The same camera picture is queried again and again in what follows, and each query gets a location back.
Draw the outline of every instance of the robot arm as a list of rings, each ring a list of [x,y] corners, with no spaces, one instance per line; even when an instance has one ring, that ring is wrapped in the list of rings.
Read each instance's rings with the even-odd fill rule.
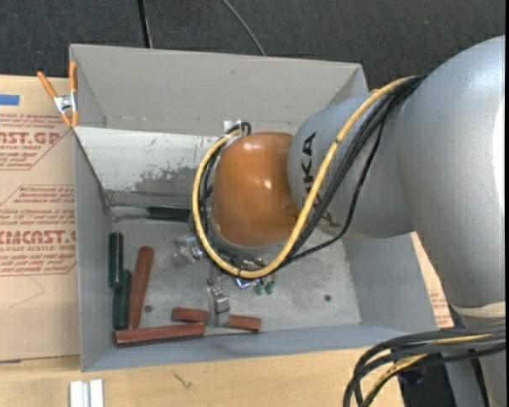
[[[397,81],[313,115],[292,141],[276,134],[223,139],[194,188],[193,212],[207,214],[200,184],[204,167],[216,164],[215,211],[198,216],[197,233],[224,271],[254,279],[294,260],[315,226],[349,239],[416,231],[464,326],[505,320],[504,118],[505,37],[499,37],[425,79]],[[243,164],[241,172],[234,162]],[[251,183],[234,188],[234,174]],[[264,205],[272,208],[262,213]],[[257,216],[242,241],[237,232],[245,218]],[[255,267],[235,262],[234,252],[248,256],[243,262],[277,256]],[[506,405],[505,351],[483,365],[492,405]]]

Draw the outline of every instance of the brown wooden stick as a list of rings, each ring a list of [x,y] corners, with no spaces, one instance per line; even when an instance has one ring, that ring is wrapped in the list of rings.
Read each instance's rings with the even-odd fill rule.
[[[130,292],[130,313],[128,315],[128,330],[137,329],[142,319],[143,302],[153,266],[154,249],[143,246],[137,253],[136,268],[132,278]]]
[[[173,308],[171,319],[173,321],[204,322],[209,314],[207,310],[176,307]],[[262,320],[253,316],[230,315],[230,322],[224,327],[258,332],[262,327]]]
[[[202,323],[177,324],[172,326],[121,330],[113,334],[113,343],[117,347],[130,347],[145,343],[159,343],[178,339],[202,337],[204,334],[205,325]]]

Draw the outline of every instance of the black cable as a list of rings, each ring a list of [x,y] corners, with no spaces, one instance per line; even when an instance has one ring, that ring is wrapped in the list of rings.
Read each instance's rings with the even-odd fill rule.
[[[395,337],[393,339],[389,339],[383,341],[377,345],[374,345],[370,349],[368,349],[357,361],[355,369],[353,371],[353,379],[351,382],[359,379],[359,375],[365,370],[372,371],[381,365],[388,364],[392,361],[403,359],[405,356],[404,350],[406,351],[406,355],[412,354],[421,354],[422,352],[433,352],[432,347],[425,348],[424,350],[420,349],[426,347],[429,343],[433,341],[443,341],[452,337],[466,337],[466,336],[477,336],[479,334],[485,334],[489,332],[493,335],[490,339],[491,342],[494,341],[505,341],[506,328],[503,326],[478,326],[478,327],[470,327],[470,328],[459,328],[455,329],[454,327],[450,329],[441,329],[439,331],[432,332],[421,332],[415,333],[411,335],[405,335],[403,337]],[[439,350],[443,351],[447,349],[446,347],[453,346],[451,343],[439,344]],[[385,356],[381,356],[376,360],[373,360],[367,363],[375,355],[382,353],[386,349],[393,349],[394,353]]]
[[[503,351],[505,349],[506,349],[506,343],[504,342],[504,343],[499,343],[493,347],[485,348],[483,350],[470,351],[470,352],[463,353],[463,354],[455,354],[452,356],[446,356],[446,357],[441,357],[441,358],[432,358],[431,356],[427,356],[426,358],[420,359],[418,362],[415,362],[415,363],[411,364],[410,366],[404,368],[404,370],[408,369],[410,367],[411,368],[412,367],[423,368],[423,367],[427,367],[427,366],[444,365],[444,364],[447,364],[450,362],[456,362],[456,361],[460,361],[460,360],[470,360],[473,358],[484,357],[484,356],[490,355],[490,354],[496,354],[496,353],[499,353],[500,351]],[[357,399],[356,400],[357,404],[360,407],[368,407],[372,403],[372,401],[375,399],[375,397],[377,396],[379,391],[383,388],[383,386],[394,375],[395,375],[394,373],[391,373],[388,376],[386,376],[381,382],[379,382],[379,384],[375,388],[372,389],[372,391],[370,392],[370,394],[368,395],[368,397],[366,399]],[[360,386],[359,381],[357,381],[355,383],[355,385]],[[350,399],[346,403],[345,398],[344,398],[344,407],[348,407],[349,405],[350,405]]]
[[[145,42],[145,47],[153,48],[153,41],[151,40],[151,34],[149,33],[147,15],[145,14],[145,4],[143,3],[143,0],[136,1],[137,1],[137,11],[139,13],[140,21],[142,22],[143,41]]]
[[[480,338],[475,341],[463,342],[460,339],[470,336],[478,336],[482,334],[489,334],[490,337]],[[451,342],[450,338],[456,337],[457,340]],[[403,337],[396,337],[389,339],[374,345],[368,349],[357,361],[355,369],[353,371],[353,377],[350,380],[347,389],[344,394],[344,405],[349,405],[352,393],[355,392],[358,404],[361,404],[361,391],[360,391],[360,380],[367,373],[377,369],[379,366],[386,365],[396,360],[404,359],[417,354],[440,354],[444,351],[453,351],[454,349],[465,349],[465,348],[477,348],[487,344],[498,343],[494,347],[486,348],[486,352],[500,351],[505,347],[506,338],[506,327],[505,325],[493,325],[493,326],[478,326],[469,328],[450,328],[441,329],[439,331],[415,333],[411,335],[405,335]],[[375,355],[382,353],[386,349],[392,349],[391,354],[380,356],[371,362],[367,363]],[[475,359],[478,357],[477,353],[472,354],[455,354],[454,356],[447,356],[442,362],[431,360],[429,365],[437,365],[445,363],[445,361],[452,360],[465,360]],[[428,363],[428,360],[424,359],[422,362],[418,362],[419,365]]]
[[[425,78],[426,75],[418,75],[407,79],[374,105],[373,109],[369,112],[369,115],[360,126],[358,132],[356,132],[349,149],[341,159],[338,170],[330,181],[324,196],[319,201],[315,212],[310,218],[307,228],[302,232],[299,239],[294,244],[294,247],[289,254],[290,257],[294,256],[294,254],[305,244],[311,233],[315,230],[319,221],[326,213],[327,208],[332,202],[333,197],[335,196],[335,193],[341,185],[345,175],[356,160],[367,140],[375,131],[375,128],[379,125],[379,123],[385,121],[389,112],[397,107],[405,98],[409,97]]]
[[[379,146],[379,142],[381,141],[382,134],[383,134],[383,123],[381,123],[380,130],[378,133],[378,138],[375,141],[375,144],[373,145],[372,151],[370,152],[370,154],[366,160],[366,163],[364,164],[364,169],[362,170],[361,176],[360,176],[358,182],[356,183],[355,192],[353,193],[353,198],[350,202],[349,213],[347,214],[347,220],[345,221],[341,232],[336,237],[331,238],[330,240],[328,240],[322,244],[319,244],[318,246],[315,246],[313,248],[305,250],[301,254],[297,254],[297,255],[293,256],[292,258],[285,259],[283,261],[283,263],[274,270],[274,272],[281,270],[282,268],[286,267],[289,264],[292,264],[294,261],[296,261],[298,259],[304,258],[305,256],[313,254],[314,252],[318,252],[319,250],[326,248],[326,247],[330,246],[331,244],[334,244],[347,232],[347,230],[349,229],[350,223],[352,222],[353,215],[355,213],[356,203],[358,202],[358,197],[360,196],[360,191],[362,189],[362,186],[364,185],[364,181],[366,180],[367,172],[369,171],[369,168],[372,164],[373,158],[375,157],[375,153],[377,152],[377,148]]]

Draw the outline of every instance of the gray carpet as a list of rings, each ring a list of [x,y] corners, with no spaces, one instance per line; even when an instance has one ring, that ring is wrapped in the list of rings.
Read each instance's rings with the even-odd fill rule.
[[[228,0],[271,56],[361,63],[370,87],[506,32],[506,0]],[[145,0],[154,47],[257,54],[220,0]],[[0,74],[65,75],[71,42],[143,47],[136,0],[0,0]]]

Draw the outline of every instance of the gray metal box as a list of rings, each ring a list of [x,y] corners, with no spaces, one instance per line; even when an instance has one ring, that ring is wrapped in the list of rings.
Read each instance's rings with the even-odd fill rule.
[[[366,347],[436,327],[415,249],[402,236],[335,243],[280,271],[270,296],[226,285],[232,312],[261,317],[260,333],[213,329],[200,339],[116,348],[109,234],[123,233],[131,270],[140,246],[155,248],[146,297],[152,311],[141,326],[168,324],[173,306],[206,309],[207,263],[173,258],[173,241],[187,225],[147,220],[144,209],[188,208],[193,171],[225,121],[294,134],[315,112],[367,87],[360,65],[338,62],[87,45],[72,45],[70,58],[79,81],[74,156],[84,371]],[[324,238],[319,232],[308,245]]]

